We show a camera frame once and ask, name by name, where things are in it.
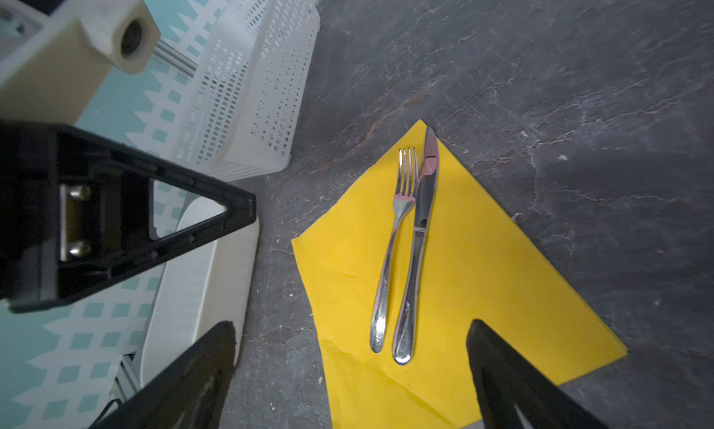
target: fork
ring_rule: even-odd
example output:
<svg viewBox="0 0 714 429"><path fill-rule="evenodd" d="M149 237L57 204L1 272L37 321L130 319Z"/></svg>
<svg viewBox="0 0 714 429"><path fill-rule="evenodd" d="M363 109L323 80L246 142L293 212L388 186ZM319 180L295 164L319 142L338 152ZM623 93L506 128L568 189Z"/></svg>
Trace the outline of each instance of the fork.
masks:
<svg viewBox="0 0 714 429"><path fill-rule="evenodd" d="M416 163L416 149L400 148L397 189L394 194L394 226L392 226L392 234L389 237L387 254L384 257L382 275L379 278L377 295L374 298L374 309L372 310L369 344L374 353L381 352L384 346L384 333L387 327L387 302L389 301L389 276L394 240L404 217L414 208L414 192L416 192L418 179L419 169Z"/></svg>

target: silverware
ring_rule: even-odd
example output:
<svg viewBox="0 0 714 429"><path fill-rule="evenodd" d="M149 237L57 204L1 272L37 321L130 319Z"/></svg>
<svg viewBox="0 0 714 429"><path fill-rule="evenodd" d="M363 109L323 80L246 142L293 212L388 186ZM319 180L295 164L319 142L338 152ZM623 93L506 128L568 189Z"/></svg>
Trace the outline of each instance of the silverware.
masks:
<svg viewBox="0 0 714 429"><path fill-rule="evenodd" d="M400 148L397 190L394 194L394 226L392 226L392 234L389 237L387 255L384 257L382 275L379 278L377 295L374 298L374 309L372 310L369 344L374 353L381 352L384 345L384 331L387 327L387 302L389 301L389 275L394 239L402 220L414 207L414 191L416 190L418 179L419 169L416 163L416 149Z"/></svg>
<svg viewBox="0 0 714 429"><path fill-rule="evenodd" d="M399 365L411 361L416 336L416 308L419 301L419 278L421 261L424 258L426 233L429 229L431 206L436 192L439 174L438 140L431 127L426 129L424 156L421 160L421 176L416 191L416 211L414 213L414 238L411 244L411 263L406 288L402 299L397 327L394 331L392 356Z"/></svg>

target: white container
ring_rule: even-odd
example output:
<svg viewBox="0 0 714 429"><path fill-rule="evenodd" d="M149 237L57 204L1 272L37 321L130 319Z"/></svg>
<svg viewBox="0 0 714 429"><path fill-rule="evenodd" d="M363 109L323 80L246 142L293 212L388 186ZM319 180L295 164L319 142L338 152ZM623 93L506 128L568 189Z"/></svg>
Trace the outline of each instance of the white container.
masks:
<svg viewBox="0 0 714 429"><path fill-rule="evenodd" d="M170 158L221 180L282 170L320 27L314 0L233 0L213 26Z"/></svg>
<svg viewBox="0 0 714 429"><path fill-rule="evenodd" d="M178 230L222 213L219 203L197 198L183 213ZM214 240L166 263L144 347L135 362L141 387L222 320L236 328L236 359L260 225Z"/></svg>

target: knife blade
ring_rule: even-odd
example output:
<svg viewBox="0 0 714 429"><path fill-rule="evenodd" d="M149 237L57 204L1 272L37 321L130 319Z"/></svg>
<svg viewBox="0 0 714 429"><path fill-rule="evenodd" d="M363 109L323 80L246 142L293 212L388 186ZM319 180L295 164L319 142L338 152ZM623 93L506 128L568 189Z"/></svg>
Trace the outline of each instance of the knife blade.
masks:
<svg viewBox="0 0 714 429"><path fill-rule="evenodd" d="M424 156L421 161L419 184L416 191L414 213L414 237L411 243L409 274L407 276L402 306L399 310L397 327L392 342L392 357L399 365L411 361L416 337L416 310L419 301L419 281L421 264L424 259L426 235L429 230L431 209L436 193L436 181L439 175L439 146L436 134L431 127L426 128L424 138Z"/></svg>

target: knife handle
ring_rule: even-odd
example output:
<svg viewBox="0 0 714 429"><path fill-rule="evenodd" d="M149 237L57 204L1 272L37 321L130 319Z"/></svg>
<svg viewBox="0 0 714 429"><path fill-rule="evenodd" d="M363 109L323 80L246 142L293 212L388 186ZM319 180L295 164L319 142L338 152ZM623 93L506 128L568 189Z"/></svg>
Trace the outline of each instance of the knife handle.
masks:
<svg viewBox="0 0 714 429"><path fill-rule="evenodd" d="M414 228L414 238L411 243L411 262L406 280L402 306L399 310L397 327L394 330L392 356L399 365L411 361L416 338L416 308L419 302L419 278L421 277L421 262L424 258L426 229Z"/></svg>

